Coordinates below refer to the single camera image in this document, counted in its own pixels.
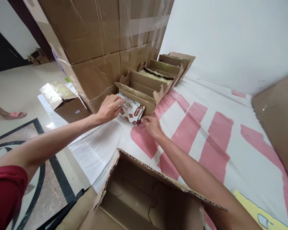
white tarp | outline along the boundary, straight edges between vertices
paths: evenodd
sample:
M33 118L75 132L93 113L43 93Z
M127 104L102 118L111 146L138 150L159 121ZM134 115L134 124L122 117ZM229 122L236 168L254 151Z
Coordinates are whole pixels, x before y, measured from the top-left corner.
M42 95L38 98L56 127L66 124ZM185 77L161 101L155 115L164 133L231 192L237 189L288 225L288 176L256 118L250 95ZM143 125L135 127L121 117L85 133L68 147L97 192L116 148L184 183Z

person's left hand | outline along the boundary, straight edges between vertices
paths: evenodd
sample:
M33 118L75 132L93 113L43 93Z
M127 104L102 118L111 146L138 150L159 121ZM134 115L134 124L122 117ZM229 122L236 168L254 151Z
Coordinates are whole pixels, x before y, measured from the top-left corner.
M105 98L98 113L95 114L98 123L104 124L117 117L122 107L119 106L124 102L119 95L111 94Z

pink slipper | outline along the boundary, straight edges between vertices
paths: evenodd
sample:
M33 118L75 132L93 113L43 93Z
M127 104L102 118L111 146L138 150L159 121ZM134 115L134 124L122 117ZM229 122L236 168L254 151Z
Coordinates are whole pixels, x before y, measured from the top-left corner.
M20 119L24 118L27 114L25 112L14 112L10 113L9 118L5 118L5 120L13 120L13 119Z

floor pattern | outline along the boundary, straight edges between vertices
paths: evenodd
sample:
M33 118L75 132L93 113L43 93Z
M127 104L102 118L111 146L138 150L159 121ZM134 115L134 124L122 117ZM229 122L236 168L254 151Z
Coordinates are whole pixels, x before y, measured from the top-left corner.
M35 118L0 136L0 157L42 133L44 131ZM74 198L74 192L56 156L53 156L35 173L22 199L20 212L7 229L37 229Z

foot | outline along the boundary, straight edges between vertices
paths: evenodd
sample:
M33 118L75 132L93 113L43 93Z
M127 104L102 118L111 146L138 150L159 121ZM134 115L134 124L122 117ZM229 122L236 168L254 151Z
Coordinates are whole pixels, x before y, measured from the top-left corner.
M20 119L24 118L27 114L25 112L13 112L10 113L8 116L4 117L5 120L13 120L13 119Z

